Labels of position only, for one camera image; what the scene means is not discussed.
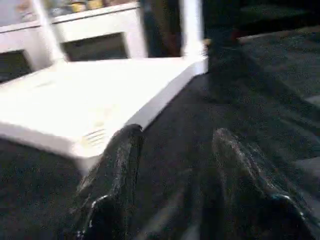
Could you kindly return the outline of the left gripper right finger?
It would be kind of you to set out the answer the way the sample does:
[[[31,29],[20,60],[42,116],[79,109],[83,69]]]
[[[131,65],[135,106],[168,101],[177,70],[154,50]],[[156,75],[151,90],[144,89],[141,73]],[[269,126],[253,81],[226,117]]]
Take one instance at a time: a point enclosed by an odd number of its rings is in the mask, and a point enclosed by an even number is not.
[[[220,183],[220,228],[226,240],[311,240],[311,211],[258,147],[226,128],[213,133]]]

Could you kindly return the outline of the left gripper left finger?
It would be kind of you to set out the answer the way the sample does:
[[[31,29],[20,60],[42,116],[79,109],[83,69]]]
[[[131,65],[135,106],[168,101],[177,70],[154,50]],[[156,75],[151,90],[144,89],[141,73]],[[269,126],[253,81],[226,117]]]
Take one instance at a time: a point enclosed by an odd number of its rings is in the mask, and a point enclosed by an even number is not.
[[[139,124],[117,131],[77,187],[70,239],[129,240],[144,133]]]

